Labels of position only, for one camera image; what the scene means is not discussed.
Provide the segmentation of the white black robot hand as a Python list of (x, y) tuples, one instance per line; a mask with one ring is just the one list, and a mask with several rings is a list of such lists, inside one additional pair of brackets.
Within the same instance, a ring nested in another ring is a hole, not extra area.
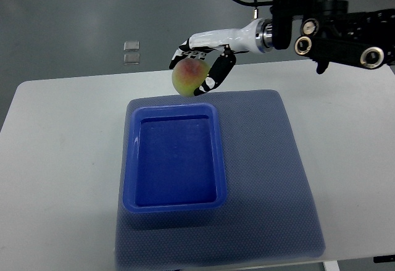
[(173, 71), (176, 64), (186, 58), (205, 61), (210, 69), (200, 87), (194, 90), (194, 96), (199, 96), (223, 83), (236, 64), (237, 54), (261, 54), (272, 47), (271, 20), (255, 19), (244, 28), (206, 31), (190, 36), (175, 51), (169, 69)]

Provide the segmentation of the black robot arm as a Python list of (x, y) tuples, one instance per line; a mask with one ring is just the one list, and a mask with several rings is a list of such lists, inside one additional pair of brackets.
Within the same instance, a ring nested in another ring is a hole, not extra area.
[(287, 49), (293, 21), (301, 19), (294, 50), (315, 61), (317, 73), (322, 74), (331, 62), (368, 70), (393, 65), (394, 9), (347, 10), (345, 0), (273, 0), (273, 47)]

